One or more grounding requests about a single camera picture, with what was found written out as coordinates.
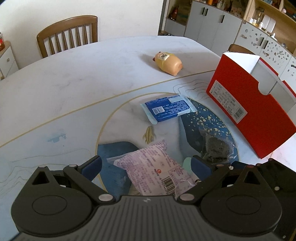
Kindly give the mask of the red white cardboard box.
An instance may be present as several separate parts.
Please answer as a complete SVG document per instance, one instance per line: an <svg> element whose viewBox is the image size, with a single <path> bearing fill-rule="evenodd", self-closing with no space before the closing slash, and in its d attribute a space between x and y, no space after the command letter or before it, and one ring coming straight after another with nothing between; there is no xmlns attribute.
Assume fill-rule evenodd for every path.
<svg viewBox="0 0 296 241"><path fill-rule="evenodd" d="M258 55L223 53L206 92L260 159L295 134L295 92Z"/></svg>

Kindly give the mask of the pink snack packet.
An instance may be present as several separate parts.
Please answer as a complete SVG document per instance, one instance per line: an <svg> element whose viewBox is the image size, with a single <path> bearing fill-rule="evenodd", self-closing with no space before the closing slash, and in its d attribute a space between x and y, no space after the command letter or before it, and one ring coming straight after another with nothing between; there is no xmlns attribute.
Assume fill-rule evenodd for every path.
<svg viewBox="0 0 296 241"><path fill-rule="evenodd" d="M165 140L108 158L107 162L124 169L143 196L172 195L177 198L200 181L196 174L168 155Z"/></svg>

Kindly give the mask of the blue wet wipe packet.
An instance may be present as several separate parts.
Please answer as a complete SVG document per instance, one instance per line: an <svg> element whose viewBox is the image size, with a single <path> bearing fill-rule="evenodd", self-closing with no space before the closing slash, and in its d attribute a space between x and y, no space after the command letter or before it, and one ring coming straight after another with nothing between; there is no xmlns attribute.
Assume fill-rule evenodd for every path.
<svg viewBox="0 0 296 241"><path fill-rule="evenodd" d="M153 125L197 111L188 97L179 94L150 100L140 106Z"/></svg>

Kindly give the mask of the clear bag dark contents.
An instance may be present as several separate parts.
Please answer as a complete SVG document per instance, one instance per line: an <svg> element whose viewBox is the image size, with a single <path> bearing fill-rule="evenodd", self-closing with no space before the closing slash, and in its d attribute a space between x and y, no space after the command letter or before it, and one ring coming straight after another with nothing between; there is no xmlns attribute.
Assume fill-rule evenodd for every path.
<svg viewBox="0 0 296 241"><path fill-rule="evenodd" d="M209 164L230 164L238 160L236 143L209 128L199 128L203 137L201 158Z"/></svg>

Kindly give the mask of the wooden chair far side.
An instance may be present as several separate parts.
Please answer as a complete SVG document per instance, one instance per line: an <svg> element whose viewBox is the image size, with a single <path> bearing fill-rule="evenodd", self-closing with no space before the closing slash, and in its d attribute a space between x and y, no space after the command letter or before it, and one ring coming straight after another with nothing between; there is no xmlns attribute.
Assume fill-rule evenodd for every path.
<svg viewBox="0 0 296 241"><path fill-rule="evenodd" d="M98 41L98 17L75 16L53 23L37 34L41 56L46 58L75 47Z"/></svg>

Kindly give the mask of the yellow plush toy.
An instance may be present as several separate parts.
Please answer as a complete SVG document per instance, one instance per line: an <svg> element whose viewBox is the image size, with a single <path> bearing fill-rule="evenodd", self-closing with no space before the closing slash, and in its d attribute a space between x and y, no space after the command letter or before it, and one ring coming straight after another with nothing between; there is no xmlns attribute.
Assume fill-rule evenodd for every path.
<svg viewBox="0 0 296 241"><path fill-rule="evenodd" d="M183 69L182 61L172 53L158 52L152 60L161 71L172 76L177 76L177 74Z"/></svg>

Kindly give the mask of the red lidded jar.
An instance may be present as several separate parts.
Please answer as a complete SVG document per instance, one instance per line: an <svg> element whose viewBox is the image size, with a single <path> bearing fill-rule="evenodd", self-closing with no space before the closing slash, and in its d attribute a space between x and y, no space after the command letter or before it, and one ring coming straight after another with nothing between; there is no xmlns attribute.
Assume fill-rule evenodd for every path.
<svg viewBox="0 0 296 241"><path fill-rule="evenodd" d="M2 51L5 48L5 43L3 40L3 35L0 33L0 51Z"/></svg>

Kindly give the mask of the grey wall cabinet unit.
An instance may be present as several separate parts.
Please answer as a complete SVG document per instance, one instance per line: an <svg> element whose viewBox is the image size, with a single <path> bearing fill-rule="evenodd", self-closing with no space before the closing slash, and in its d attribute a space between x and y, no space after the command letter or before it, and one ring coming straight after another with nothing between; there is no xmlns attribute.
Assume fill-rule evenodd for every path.
<svg viewBox="0 0 296 241"><path fill-rule="evenodd" d="M295 89L295 7L289 1L164 1L159 28L221 56L235 44Z"/></svg>

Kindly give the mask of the wooden chair beside box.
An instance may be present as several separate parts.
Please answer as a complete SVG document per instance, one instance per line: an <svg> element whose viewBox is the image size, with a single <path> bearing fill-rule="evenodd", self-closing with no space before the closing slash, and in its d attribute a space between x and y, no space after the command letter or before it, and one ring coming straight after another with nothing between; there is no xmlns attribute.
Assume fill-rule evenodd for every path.
<svg viewBox="0 0 296 241"><path fill-rule="evenodd" d="M254 53L240 45L231 44L228 48L228 52L237 52L237 53L245 53L245 54L253 54Z"/></svg>

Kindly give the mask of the white drawer sideboard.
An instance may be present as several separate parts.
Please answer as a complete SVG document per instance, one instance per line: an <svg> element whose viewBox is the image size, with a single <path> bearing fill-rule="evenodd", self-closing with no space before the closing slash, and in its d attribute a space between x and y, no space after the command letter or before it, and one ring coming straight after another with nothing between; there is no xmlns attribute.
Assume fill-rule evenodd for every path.
<svg viewBox="0 0 296 241"><path fill-rule="evenodd" d="M5 47L1 50L0 58L1 80L4 80L4 78L7 78L19 70L11 48L11 42L5 41L4 45Z"/></svg>

